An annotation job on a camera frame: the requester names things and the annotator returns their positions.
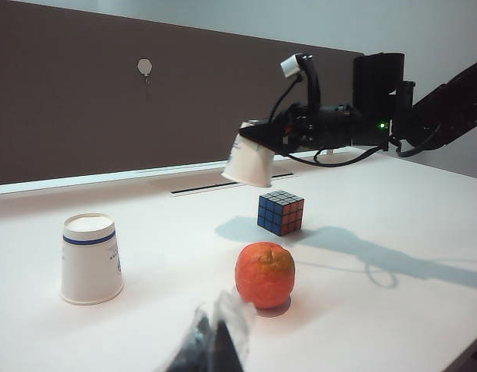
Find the orange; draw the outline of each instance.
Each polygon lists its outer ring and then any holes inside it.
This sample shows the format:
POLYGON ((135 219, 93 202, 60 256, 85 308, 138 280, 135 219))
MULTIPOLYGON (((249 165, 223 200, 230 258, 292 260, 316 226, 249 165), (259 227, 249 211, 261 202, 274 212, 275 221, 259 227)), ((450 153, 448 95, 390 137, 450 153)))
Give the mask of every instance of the orange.
POLYGON ((246 246, 235 265, 235 284, 242 300, 257 308, 274 308, 290 296, 295 263, 288 250, 271 242, 246 246))

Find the white paper cup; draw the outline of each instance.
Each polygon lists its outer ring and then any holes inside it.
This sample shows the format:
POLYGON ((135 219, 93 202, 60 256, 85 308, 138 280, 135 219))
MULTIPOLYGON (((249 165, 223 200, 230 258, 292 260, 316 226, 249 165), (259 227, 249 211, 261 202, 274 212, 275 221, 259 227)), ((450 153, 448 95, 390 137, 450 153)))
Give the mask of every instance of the white paper cup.
MULTIPOLYGON (((240 127, 253 126, 255 122, 243 122, 240 127)), ((272 150, 237 134, 221 175, 231 181, 268 188, 271 186, 274 155, 272 150)))
POLYGON ((61 297, 75 305, 114 298, 123 288, 115 224, 108 215, 86 213, 63 224, 61 297))

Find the plastic bag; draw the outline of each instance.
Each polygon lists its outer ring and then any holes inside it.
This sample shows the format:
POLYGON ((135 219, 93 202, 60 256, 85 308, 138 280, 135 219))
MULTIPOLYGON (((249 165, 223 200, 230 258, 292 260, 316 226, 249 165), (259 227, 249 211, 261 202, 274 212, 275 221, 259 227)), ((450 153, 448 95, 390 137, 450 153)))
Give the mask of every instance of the plastic bag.
POLYGON ((202 305, 177 354, 159 372, 242 372, 249 351, 253 304, 223 291, 214 306, 202 305))

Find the robotic arm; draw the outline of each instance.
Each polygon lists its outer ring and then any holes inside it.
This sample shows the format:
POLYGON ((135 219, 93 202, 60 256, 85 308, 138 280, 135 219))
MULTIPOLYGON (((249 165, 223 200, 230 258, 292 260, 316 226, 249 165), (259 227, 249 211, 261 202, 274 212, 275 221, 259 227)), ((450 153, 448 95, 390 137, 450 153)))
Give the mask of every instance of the robotic arm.
POLYGON ((477 63, 447 84, 412 105, 414 83, 403 80, 403 54, 378 53, 354 60, 353 105, 323 106, 316 70, 309 54, 294 54, 282 62, 286 78, 295 81, 280 97, 271 116, 258 125, 241 128, 241 136, 276 153, 299 160, 291 153, 300 148, 318 150, 344 146, 375 146, 359 161, 377 150, 396 146, 401 157, 446 145, 477 126, 477 63), (291 88, 307 78, 307 105, 292 104, 275 115, 291 88), (401 140, 414 148, 402 151, 401 140))

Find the white wall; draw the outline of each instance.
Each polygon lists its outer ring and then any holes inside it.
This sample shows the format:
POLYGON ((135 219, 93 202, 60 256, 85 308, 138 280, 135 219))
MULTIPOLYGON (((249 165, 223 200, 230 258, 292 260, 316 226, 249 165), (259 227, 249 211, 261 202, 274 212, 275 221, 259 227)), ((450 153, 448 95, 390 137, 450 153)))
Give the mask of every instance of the white wall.
MULTIPOLYGON (((417 101, 477 61, 477 0, 42 0, 44 5, 363 53, 403 52, 417 101)), ((410 159, 477 177, 477 128, 410 159)))

